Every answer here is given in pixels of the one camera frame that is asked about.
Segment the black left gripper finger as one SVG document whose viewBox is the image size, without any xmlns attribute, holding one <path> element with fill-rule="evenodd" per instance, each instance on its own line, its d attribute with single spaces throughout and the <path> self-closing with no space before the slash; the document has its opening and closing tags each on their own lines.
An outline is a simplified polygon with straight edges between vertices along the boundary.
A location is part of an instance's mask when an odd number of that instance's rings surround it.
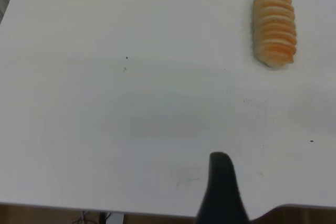
<svg viewBox="0 0 336 224">
<path fill-rule="evenodd" d="M 207 188 L 196 223 L 250 223 L 232 160 L 225 153 L 210 154 Z"/>
</svg>

